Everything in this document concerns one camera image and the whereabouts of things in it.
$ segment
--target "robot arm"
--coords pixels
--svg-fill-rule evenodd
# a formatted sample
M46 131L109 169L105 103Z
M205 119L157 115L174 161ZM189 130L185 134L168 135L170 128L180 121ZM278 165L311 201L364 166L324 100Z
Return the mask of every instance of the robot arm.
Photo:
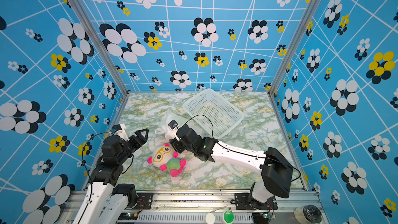
M277 149L246 150L214 138L202 138L187 125L179 129L176 121L168 126L176 136L170 143L177 152L188 150L202 161L231 163L261 175L261 181L254 184L249 195L253 207L262 207L273 195L289 197L293 167Z

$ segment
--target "yellow circle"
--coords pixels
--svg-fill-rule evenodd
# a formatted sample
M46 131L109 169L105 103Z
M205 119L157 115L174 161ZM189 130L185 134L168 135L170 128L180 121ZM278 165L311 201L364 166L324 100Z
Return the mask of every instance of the yellow circle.
M393 61L388 61L384 64L385 70L392 70L394 67L395 67L395 62Z
M370 70L375 70L378 66L379 66L379 64L377 62L371 62L369 64L369 69Z
M384 54L384 61L391 61L394 58L394 52L387 52Z
M375 69L375 74L380 76L384 73L385 69L383 67L378 67Z
M381 61L381 59L383 59L383 53L382 52L378 52L375 57L373 58L376 62Z

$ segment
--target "plush toy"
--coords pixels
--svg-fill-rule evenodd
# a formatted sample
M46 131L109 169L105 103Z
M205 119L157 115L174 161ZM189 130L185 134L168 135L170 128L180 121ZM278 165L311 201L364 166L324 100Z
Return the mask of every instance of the plush toy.
M156 148L152 157L148 158L148 163L160 168L161 171L167 170L172 177L178 176L187 164L185 159L177 159L178 152L173 152L170 144Z

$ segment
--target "plastic bag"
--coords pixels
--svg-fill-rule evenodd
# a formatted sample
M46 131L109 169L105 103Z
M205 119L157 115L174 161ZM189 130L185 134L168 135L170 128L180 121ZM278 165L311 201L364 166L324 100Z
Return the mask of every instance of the plastic bag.
M155 130L155 134L164 134L164 137L166 138L166 140L170 140L170 139L174 139L175 136L172 132L172 130L170 129L170 127L167 125L168 123L170 123L172 120L175 120L178 123L178 127L182 127L182 125L188 121L188 119L178 116L176 114L174 114L173 112L167 112L166 115L164 115L162 117L162 120L160 121L158 127ZM200 137L203 137L204 131L203 129L197 125L193 119L190 120L187 125L192 128L196 134L200 135Z

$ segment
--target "marble tabletop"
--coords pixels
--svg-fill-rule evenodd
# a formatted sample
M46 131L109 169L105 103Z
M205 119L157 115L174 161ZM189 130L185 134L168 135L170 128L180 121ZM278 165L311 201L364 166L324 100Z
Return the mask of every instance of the marble tabletop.
M134 162L118 183L133 183L137 190L154 189L249 189L253 182L260 180L256 173L231 164L203 162L192 153L184 151L178 159L186 159L187 165L177 177L161 171L147 163L156 147L168 142L164 134L155 134L161 126L162 117L168 112L190 118L182 104L197 92L186 93L132 93L122 114L120 123L126 125L130 136L136 130L148 128L148 141L137 152ZM277 148L291 162L286 141L275 117L266 92L219 92L222 97L239 108L245 115L242 122L220 140L236 147L250 150ZM127 168L131 159L123 165ZM300 180L291 184L292 188L302 188Z

